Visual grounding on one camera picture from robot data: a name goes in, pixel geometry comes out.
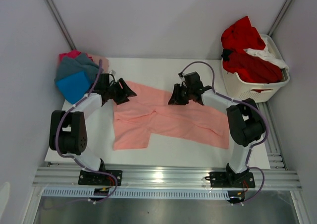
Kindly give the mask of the salmon pink t shirt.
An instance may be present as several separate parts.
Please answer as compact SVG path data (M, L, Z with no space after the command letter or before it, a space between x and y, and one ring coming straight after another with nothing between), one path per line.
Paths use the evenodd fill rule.
M115 150L146 148L152 134L229 148L229 126L224 113L193 101L185 106L169 105L168 91L130 81L127 85L137 95L113 107Z

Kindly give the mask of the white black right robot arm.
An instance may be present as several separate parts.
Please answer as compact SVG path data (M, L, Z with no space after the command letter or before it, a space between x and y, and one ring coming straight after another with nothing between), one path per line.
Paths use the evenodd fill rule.
M227 116L230 137L234 141L233 154L226 166L225 180L230 186L238 186L249 172L247 166L252 148L260 144L267 132L267 124L256 102L247 98L237 100L217 92L212 86L204 86L197 72L179 73L181 83L174 85L170 105L186 105L189 101L211 107Z

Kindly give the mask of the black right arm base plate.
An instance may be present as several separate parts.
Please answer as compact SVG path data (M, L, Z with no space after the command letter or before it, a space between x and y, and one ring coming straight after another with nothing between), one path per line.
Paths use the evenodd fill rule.
M210 182L212 188L255 188L255 180L249 169L242 173L212 171L204 179Z

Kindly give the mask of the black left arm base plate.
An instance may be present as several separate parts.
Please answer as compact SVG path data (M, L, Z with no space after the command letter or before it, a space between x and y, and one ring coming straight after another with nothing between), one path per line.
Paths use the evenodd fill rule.
M121 185L122 181L122 170L106 170L106 172L112 174L117 178L117 185ZM78 185L91 185L91 186L115 186L115 181L108 175L101 175L88 171L80 171Z

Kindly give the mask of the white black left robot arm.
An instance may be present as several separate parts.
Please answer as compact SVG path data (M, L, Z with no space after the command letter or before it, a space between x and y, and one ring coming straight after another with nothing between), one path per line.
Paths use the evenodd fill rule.
M101 73L78 95L79 98L68 110L52 112L49 147L62 158L73 159L83 170L90 172L89 179L94 184L101 185L106 181L107 173L103 160L87 147L86 120L108 100L120 105L137 94L123 78L115 80L112 74Z

